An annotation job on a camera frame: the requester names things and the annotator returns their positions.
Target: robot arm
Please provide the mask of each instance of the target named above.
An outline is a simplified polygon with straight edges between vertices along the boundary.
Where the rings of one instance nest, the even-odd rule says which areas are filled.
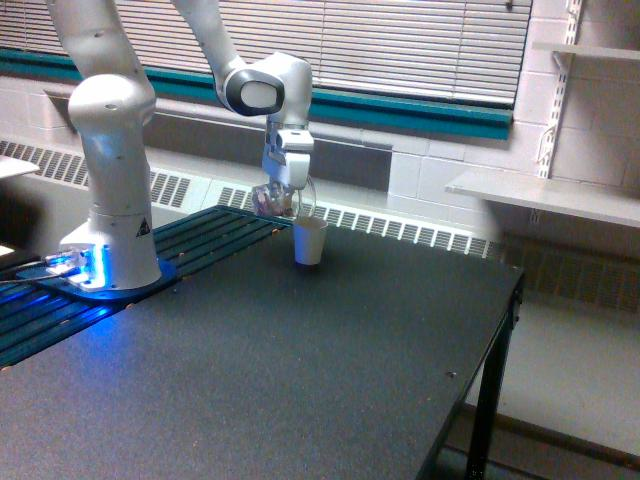
[[[172,0],[213,71],[222,104],[241,115],[267,115],[262,168],[289,199],[307,184],[313,138],[308,130],[311,66],[276,52],[247,65],[220,17],[218,0]]]
[[[87,291],[148,285],[160,277],[142,137],[155,109],[153,87],[113,0],[48,0],[47,6],[84,77],[69,100],[69,115],[82,138],[92,203],[88,221],[60,246],[86,252],[89,261],[68,281]]]

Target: cable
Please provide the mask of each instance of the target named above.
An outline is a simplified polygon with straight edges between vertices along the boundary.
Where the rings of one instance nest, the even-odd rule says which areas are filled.
[[[57,273],[55,275],[44,275],[42,277],[33,277],[33,278],[18,278],[15,280],[0,280],[0,285],[9,285],[10,283],[33,283],[40,282],[42,280],[52,280],[54,278],[60,278],[66,276],[67,273]]]
[[[11,267],[3,270],[2,272],[0,272],[0,276],[4,277],[8,273],[19,272],[20,270],[24,270],[25,268],[29,267],[38,267],[40,265],[44,265],[45,263],[46,262],[44,260],[36,260],[35,262],[23,263],[22,265],[18,265],[17,267]]]

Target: window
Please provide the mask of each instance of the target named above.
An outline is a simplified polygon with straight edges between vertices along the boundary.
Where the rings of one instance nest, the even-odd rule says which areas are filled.
[[[208,72],[169,0],[116,0],[148,66]],[[308,60],[318,87],[511,107],[532,0],[220,0],[249,62]],[[0,47],[64,53],[45,0],[0,4]]]

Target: paper cup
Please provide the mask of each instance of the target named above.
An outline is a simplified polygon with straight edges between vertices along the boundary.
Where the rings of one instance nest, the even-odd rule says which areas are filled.
[[[327,222],[321,218],[302,217],[293,222],[296,262],[301,265],[319,264],[326,237]]]

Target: teal window trim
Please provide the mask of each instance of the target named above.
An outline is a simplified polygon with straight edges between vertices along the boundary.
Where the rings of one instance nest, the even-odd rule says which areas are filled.
[[[218,102],[209,74],[145,67],[158,94]],[[52,80],[80,81],[69,57],[0,48],[0,73]],[[513,111],[410,100],[314,88],[311,116],[418,132],[493,138],[509,137]]]

